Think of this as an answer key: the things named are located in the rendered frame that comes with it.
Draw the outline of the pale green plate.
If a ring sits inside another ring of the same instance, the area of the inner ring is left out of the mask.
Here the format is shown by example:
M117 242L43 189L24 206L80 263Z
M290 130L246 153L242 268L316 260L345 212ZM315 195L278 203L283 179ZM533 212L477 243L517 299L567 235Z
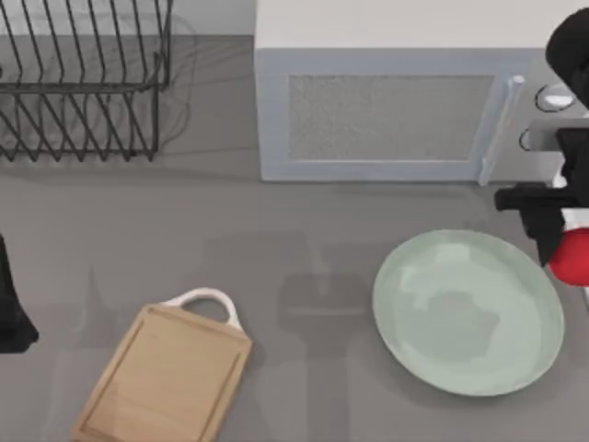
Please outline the pale green plate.
M494 397L546 374L564 341L558 293L515 245L441 229L406 240L374 282L375 325L387 350L439 390Z

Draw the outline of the red and white cup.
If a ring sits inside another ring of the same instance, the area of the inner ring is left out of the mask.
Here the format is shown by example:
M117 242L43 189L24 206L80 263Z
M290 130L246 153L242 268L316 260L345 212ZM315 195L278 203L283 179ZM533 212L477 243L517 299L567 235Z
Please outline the red and white cup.
M589 209L565 209L563 217L564 230L549 269L559 281L582 290L589 311Z

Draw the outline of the pale microwave oven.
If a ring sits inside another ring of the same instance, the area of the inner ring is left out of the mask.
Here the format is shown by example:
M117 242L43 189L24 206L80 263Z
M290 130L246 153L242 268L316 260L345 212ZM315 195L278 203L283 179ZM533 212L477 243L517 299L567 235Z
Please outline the pale microwave oven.
M505 50L525 63L525 83L504 126L490 182L549 181L562 159L528 155L520 134L540 119L589 118L576 101L556 113L535 104L537 91L560 83L544 51L552 31L589 0L258 0L255 55L287 48L433 48Z

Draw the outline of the pale blue microwave door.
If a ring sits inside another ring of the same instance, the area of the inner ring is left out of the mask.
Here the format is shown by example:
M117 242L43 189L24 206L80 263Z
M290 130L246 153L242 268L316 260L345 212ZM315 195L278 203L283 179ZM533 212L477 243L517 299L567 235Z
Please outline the pale blue microwave door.
M477 182L515 52L287 48L255 55L266 181Z

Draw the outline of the wooden cutting board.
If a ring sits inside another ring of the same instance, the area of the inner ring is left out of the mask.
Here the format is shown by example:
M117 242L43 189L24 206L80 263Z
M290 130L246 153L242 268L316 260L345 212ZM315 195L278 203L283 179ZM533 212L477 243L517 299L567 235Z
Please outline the wooden cutting board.
M144 306L70 442L215 442L251 348L235 304L218 289Z

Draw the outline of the pale grey rounded box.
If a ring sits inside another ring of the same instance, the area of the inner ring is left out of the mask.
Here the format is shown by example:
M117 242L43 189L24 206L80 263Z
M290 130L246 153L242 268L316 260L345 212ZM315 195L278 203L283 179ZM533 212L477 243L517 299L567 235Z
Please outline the pale grey rounded box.
M528 150L531 152L556 152L559 129L589 129L589 118L558 118L534 120L529 126Z

